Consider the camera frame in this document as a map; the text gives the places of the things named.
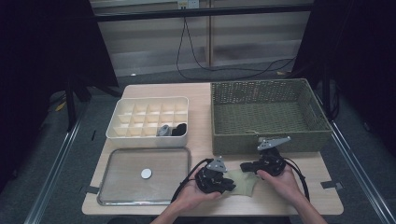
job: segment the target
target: wooden table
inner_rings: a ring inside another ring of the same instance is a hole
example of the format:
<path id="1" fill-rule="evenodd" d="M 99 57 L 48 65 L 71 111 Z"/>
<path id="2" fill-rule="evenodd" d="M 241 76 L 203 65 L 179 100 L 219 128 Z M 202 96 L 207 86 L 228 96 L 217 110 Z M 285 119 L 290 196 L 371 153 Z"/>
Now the wooden table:
<path id="1" fill-rule="evenodd" d="M 189 98 L 189 129 L 187 148 L 191 151 L 191 166 L 205 158 L 214 158 L 212 153 L 210 83 L 131 85 L 125 88 L 123 98 L 186 96 Z M 99 187 L 110 153 L 116 149 L 106 140 L 101 157 L 93 174 L 91 186 Z M 283 153 L 293 159 L 306 177 L 311 203 L 322 215 L 339 215 L 344 207 L 334 188 L 324 189 L 320 183 L 331 180 L 320 152 Z M 258 155 L 223 156 L 228 170 L 240 169 L 244 161 L 256 161 Z M 118 206 L 100 205 L 96 194 L 87 193 L 82 205 L 86 215 L 159 215 L 165 206 Z M 202 203 L 184 216 L 288 216 L 297 212 L 263 180 L 255 185 L 252 197 L 223 195 L 217 201 Z"/>

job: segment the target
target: white plastic organizer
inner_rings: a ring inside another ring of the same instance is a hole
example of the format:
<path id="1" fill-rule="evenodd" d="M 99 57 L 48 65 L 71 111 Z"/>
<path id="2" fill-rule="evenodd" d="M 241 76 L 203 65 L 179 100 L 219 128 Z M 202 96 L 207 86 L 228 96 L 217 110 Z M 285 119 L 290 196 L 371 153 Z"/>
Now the white plastic organizer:
<path id="1" fill-rule="evenodd" d="M 186 97 L 124 98 L 117 102 L 106 136 L 116 147 L 184 147 L 187 144 L 189 100 Z M 186 124 L 180 136 L 157 136 Z"/>

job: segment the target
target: human hand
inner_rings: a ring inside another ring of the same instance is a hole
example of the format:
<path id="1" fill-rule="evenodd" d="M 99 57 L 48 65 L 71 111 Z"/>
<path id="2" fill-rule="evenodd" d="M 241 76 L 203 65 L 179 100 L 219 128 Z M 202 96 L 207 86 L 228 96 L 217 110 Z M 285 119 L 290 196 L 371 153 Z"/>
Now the human hand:
<path id="1" fill-rule="evenodd" d="M 192 178 L 195 177 L 199 170 L 200 169 L 197 169 L 191 175 L 191 180 L 187 182 L 183 190 L 178 194 L 176 200 L 173 202 L 181 207 L 181 212 L 190 211 L 202 202 L 215 200 L 221 196 L 220 192 L 216 191 L 206 194 L 198 188 L 195 179 Z"/>
<path id="2" fill-rule="evenodd" d="M 197 169 L 191 175 L 191 180 L 187 182 L 181 192 L 177 195 L 174 202 L 169 204 L 165 210 L 155 218 L 151 224 L 170 224 L 173 223 L 176 218 L 191 209 L 194 209 L 200 203 L 210 200 L 215 200 L 221 196 L 220 192 L 212 192 L 209 194 L 203 193 L 197 186 L 194 179 L 195 175 L 200 169 Z"/>
<path id="3" fill-rule="evenodd" d="M 288 165 L 279 176 L 271 176 L 263 170 L 257 171 L 257 174 L 266 180 L 281 197 L 291 203 L 294 203 L 295 200 L 298 200 L 296 198 L 303 195 L 294 178 L 294 173 Z"/>

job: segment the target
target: green cloth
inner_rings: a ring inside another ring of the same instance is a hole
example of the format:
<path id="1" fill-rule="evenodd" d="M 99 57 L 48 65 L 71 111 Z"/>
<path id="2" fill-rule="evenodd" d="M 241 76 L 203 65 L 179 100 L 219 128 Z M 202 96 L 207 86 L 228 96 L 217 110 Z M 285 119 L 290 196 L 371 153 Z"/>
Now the green cloth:
<path id="1" fill-rule="evenodd" d="M 230 194 L 246 195 L 251 197 L 253 194 L 253 188 L 259 179 L 252 172 L 243 173 L 242 170 L 232 170 L 224 174 L 224 178 L 233 180 L 236 187 Z"/>

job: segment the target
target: wall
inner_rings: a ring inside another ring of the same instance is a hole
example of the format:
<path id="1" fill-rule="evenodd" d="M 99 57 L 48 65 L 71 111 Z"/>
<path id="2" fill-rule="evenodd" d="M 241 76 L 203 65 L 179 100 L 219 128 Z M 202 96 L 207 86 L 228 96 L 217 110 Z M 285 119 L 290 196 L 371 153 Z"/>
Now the wall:
<path id="1" fill-rule="evenodd" d="M 212 0 L 202 7 L 253 7 L 312 3 L 313 0 Z M 177 1 L 91 0 L 96 14 L 177 9 Z M 202 66 L 262 63 L 297 54 L 309 12 L 187 18 L 193 50 Z M 100 22 L 116 75 L 176 70 L 182 18 Z M 180 69 L 198 67 L 184 33 Z"/>

